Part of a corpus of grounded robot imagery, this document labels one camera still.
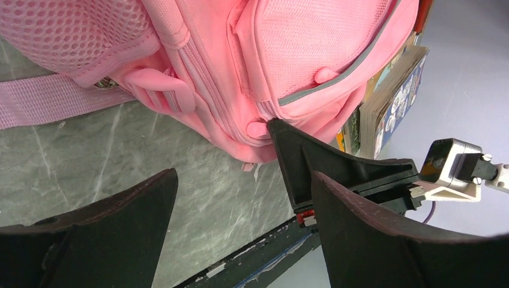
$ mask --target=pink backpack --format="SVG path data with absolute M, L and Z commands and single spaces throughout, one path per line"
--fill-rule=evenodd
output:
M 418 0 L 2 0 L 0 10 L 0 34 L 60 74 L 0 83 L 0 128 L 132 100 L 93 87 L 118 84 L 264 163 L 276 158 L 270 119 L 334 137 L 410 34 Z

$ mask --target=marble table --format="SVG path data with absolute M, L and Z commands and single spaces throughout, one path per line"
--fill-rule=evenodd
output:
M 49 74 L 0 40 L 0 81 Z M 0 226 L 32 224 L 176 168 L 155 288 L 173 287 L 293 216 L 277 163 L 239 161 L 137 102 L 0 131 Z

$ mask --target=bolt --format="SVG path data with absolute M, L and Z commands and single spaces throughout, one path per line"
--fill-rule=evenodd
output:
M 475 184 L 475 185 L 481 185 L 481 183 L 483 182 L 483 180 L 479 177 L 473 177 L 472 178 L 472 182 Z
M 491 156 L 491 154 L 484 154 L 481 158 L 484 161 L 491 161 L 493 159 L 493 156 Z

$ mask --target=stack of books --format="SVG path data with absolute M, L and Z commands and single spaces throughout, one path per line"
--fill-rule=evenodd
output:
M 428 49 L 413 33 L 399 53 L 367 84 L 361 105 L 337 135 L 339 149 L 374 159 L 414 105 Z

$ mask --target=shoulder strap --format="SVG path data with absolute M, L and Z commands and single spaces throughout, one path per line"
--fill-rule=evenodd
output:
M 60 121 L 135 100 L 120 88 L 83 88 L 54 74 L 0 83 L 0 130 Z

